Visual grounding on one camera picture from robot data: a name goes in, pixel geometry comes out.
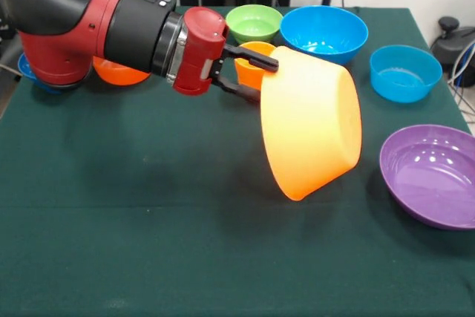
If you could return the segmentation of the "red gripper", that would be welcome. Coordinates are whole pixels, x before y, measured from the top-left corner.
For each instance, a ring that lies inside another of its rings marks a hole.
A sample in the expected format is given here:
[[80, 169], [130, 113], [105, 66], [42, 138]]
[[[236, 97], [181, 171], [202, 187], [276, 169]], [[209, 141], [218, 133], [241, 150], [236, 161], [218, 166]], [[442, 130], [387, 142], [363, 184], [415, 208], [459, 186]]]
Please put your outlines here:
[[[212, 82], [211, 70], [215, 61], [223, 58], [245, 59], [250, 65], [269, 72], [277, 72], [277, 59], [253, 50], [225, 44], [229, 27], [216, 11], [206, 7], [192, 7], [183, 17], [187, 29], [186, 43], [173, 88], [181, 94], [197, 96], [205, 93]], [[214, 85], [248, 102], [259, 103], [261, 92], [229, 81], [214, 72]]]

